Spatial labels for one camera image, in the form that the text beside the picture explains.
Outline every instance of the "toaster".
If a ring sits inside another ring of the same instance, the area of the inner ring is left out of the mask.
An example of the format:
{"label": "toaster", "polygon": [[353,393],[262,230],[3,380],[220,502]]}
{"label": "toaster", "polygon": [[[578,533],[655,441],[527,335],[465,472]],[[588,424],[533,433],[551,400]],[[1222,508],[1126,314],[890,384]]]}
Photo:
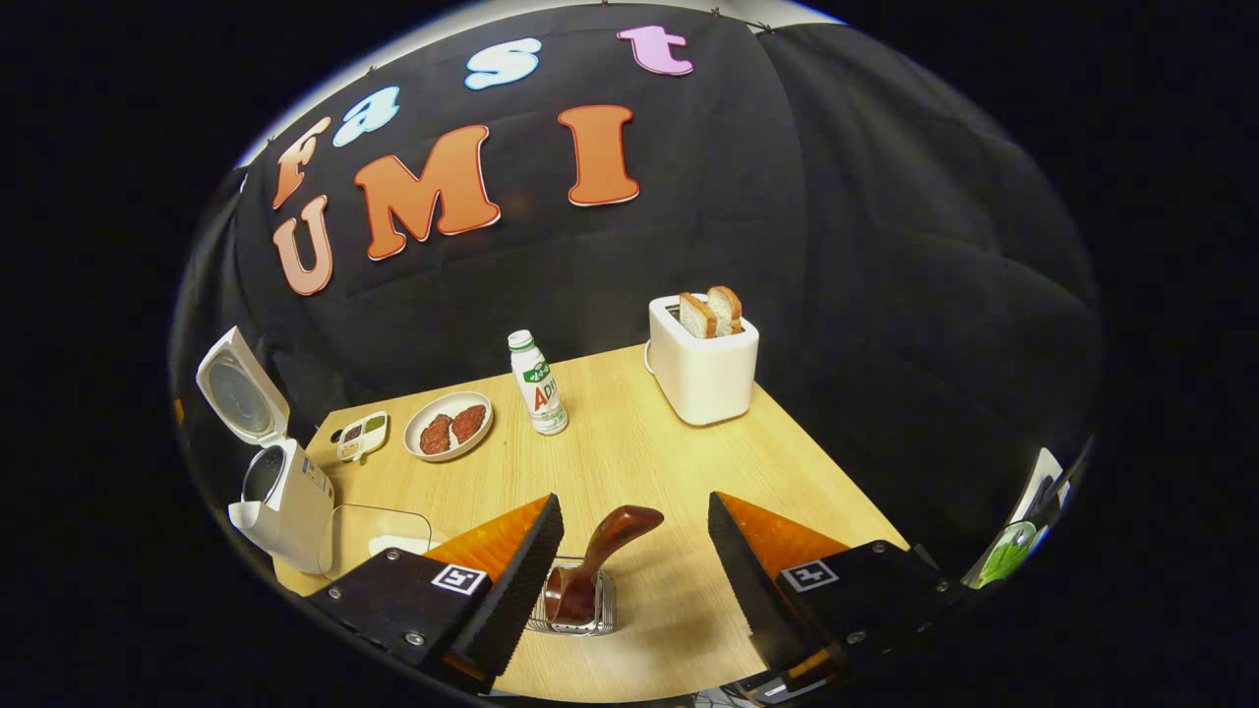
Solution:
{"label": "toaster", "polygon": [[[708,301],[706,295],[694,295]],[[704,426],[742,416],[752,404],[760,333],[740,317],[738,334],[694,336],[679,319],[680,299],[670,295],[647,304],[651,339],[643,346],[643,364],[682,421]]]}

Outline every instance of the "blue letter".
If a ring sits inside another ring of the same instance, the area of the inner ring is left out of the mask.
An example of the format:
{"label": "blue letter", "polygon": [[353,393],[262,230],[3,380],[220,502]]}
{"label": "blue letter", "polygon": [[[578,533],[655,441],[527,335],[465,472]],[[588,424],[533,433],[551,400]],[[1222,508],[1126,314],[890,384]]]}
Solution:
{"label": "blue letter", "polygon": [[481,91],[500,83],[511,83],[531,74],[538,68],[535,52],[543,48],[536,39],[517,39],[487,47],[468,59],[468,69],[477,72],[463,79],[472,91]]}
{"label": "blue letter", "polygon": [[354,139],[360,135],[371,132],[388,123],[389,118],[394,117],[394,113],[398,112],[398,105],[394,103],[397,98],[398,87],[390,86],[389,88],[381,88],[363,101],[359,101],[359,103],[350,108],[350,112],[341,118],[345,121],[345,125],[341,126],[341,130],[336,131],[336,135],[332,136],[332,145],[344,147],[354,142]]}

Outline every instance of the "toast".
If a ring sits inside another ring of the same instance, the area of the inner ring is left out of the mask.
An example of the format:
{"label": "toast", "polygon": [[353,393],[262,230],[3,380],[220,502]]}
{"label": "toast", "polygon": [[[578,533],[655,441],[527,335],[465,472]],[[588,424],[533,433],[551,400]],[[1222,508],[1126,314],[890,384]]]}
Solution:
{"label": "toast", "polygon": [[716,315],[708,304],[690,292],[682,292],[677,297],[677,319],[692,336],[699,339],[716,336]]}
{"label": "toast", "polygon": [[710,287],[709,309],[716,315],[716,335],[739,334],[743,331],[743,305],[733,290],[724,285]]}

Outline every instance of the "wooden brush handle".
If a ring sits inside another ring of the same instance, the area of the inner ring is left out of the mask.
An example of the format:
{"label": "wooden brush handle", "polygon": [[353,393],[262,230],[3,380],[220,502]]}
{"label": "wooden brush handle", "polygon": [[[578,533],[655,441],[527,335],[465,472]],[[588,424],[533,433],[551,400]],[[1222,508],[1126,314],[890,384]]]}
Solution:
{"label": "wooden brush handle", "polygon": [[598,528],[590,535],[590,543],[585,547],[585,558],[573,571],[569,583],[593,582],[594,573],[598,572],[609,556],[631,540],[658,527],[663,520],[663,514],[647,506],[627,504],[613,509],[611,514],[599,522]]}

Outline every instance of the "wooden table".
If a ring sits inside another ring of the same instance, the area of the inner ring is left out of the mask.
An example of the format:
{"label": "wooden table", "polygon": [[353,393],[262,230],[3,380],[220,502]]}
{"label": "wooden table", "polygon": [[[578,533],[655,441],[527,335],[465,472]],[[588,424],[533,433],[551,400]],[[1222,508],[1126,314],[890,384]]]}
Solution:
{"label": "wooden table", "polygon": [[[883,538],[908,548],[860,489],[759,385],[742,417],[694,427],[674,413],[642,362],[642,345],[553,364],[568,428],[534,432],[510,374],[335,411],[307,454],[332,480],[337,504],[423,514],[453,537],[555,493],[564,514],[559,553],[580,556],[599,520],[622,504],[660,509],[665,523],[604,566],[617,590],[617,631],[567,637],[525,631],[495,689],[574,702],[681,695],[747,678],[764,664],[708,535],[709,493],[725,491],[842,543]],[[412,416],[453,391],[494,404],[481,445],[447,462],[410,455]],[[340,462],[330,436],[374,411],[389,413],[384,445]],[[290,590],[325,587],[276,563]]]}

